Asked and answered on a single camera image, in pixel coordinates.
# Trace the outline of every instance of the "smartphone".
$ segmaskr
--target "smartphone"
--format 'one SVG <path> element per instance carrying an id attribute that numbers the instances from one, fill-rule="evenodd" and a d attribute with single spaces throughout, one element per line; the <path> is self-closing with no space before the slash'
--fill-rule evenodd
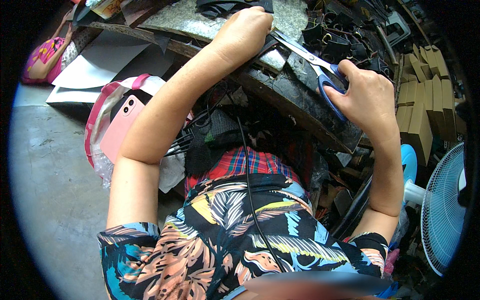
<path id="1" fill-rule="evenodd" d="M 144 107 L 145 104 L 135 95 L 128 96 L 103 135 L 100 141 L 100 149 L 113 164 L 115 164 L 120 145 L 127 135 L 128 129 Z"/>

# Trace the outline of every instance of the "scissors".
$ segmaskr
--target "scissors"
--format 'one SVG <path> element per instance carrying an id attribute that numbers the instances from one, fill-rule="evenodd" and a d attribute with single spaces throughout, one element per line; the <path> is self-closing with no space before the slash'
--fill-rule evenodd
<path id="1" fill-rule="evenodd" d="M 345 118 L 345 116 L 342 114 L 342 112 L 332 103 L 332 101 L 330 101 L 330 99 L 328 98 L 327 94 L 324 91 L 324 85 L 330 86 L 330 87 L 336 89 L 338 92 L 340 92 L 342 94 L 344 94 L 345 91 L 338 88 L 337 86 L 335 86 L 335 84 L 330 80 L 330 78 L 328 78 L 328 76 L 325 74 L 325 72 L 320 68 L 320 67 L 324 67 L 327 71 L 329 71 L 330 73 L 335 75 L 335 77 L 338 78 L 341 83 L 343 83 L 343 85 L 345 86 L 345 89 L 348 89 L 348 81 L 345 78 L 345 76 L 340 74 L 340 72 L 338 71 L 338 65 L 330 64 L 330 63 L 326 62 L 325 60 L 316 57 L 315 55 L 313 55 L 309 51 L 307 51 L 307 49 L 305 49 L 304 47 L 300 46 L 297 42 L 292 40 L 290 37 L 286 36 L 285 34 L 279 32 L 279 31 L 272 31 L 271 35 L 275 39 L 277 39 L 280 43 L 284 44 L 290 50 L 297 53 L 298 55 L 300 55 L 301 57 L 303 57 L 304 59 L 306 59 L 310 63 L 310 65 L 312 66 L 315 73 L 317 73 L 318 89 L 322 93 L 322 96 L 325 98 L 325 100 L 327 101 L 327 104 L 333 110 L 335 115 L 342 122 L 345 122 L 347 120 L 347 118 Z"/>

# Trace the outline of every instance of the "red plaid cloth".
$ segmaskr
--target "red plaid cloth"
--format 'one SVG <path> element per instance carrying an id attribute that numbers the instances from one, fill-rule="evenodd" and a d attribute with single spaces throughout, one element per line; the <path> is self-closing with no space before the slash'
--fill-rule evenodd
<path id="1" fill-rule="evenodd" d="M 257 152 L 247 146 L 248 159 L 250 166 L 250 174 L 282 174 L 301 186 L 300 179 L 292 168 L 284 165 L 280 158 L 277 156 L 265 153 Z M 185 180 L 185 195 L 196 184 L 203 182 L 204 180 L 210 180 L 228 175 L 243 175 L 245 174 L 245 153 L 243 146 L 226 151 L 222 158 L 213 166 L 213 168 L 201 175 L 193 175 L 187 177 Z"/>

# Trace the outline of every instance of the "black mesh fabric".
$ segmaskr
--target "black mesh fabric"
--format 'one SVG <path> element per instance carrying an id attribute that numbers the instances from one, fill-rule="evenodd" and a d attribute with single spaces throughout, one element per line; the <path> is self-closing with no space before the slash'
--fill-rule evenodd
<path id="1" fill-rule="evenodd" d="M 192 127 L 194 139 L 185 156 L 187 175 L 208 171 L 230 147 L 242 144 L 238 123 L 225 112 L 215 109 L 207 122 L 203 127 L 198 126 L 202 122 L 197 122 Z"/>

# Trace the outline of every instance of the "fan guard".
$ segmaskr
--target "fan guard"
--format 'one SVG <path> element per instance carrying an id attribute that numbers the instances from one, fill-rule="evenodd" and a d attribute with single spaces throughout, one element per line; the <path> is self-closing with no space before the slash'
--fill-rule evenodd
<path id="1" fill-rule="evenodd" d="M 464 170 L 463 143 L 438 163 L 427 185 L 421 209 L 421 237 L 427 259 L 440 276 L 452 260 L 463 227 L 465 208 L 458 204 Z"/>

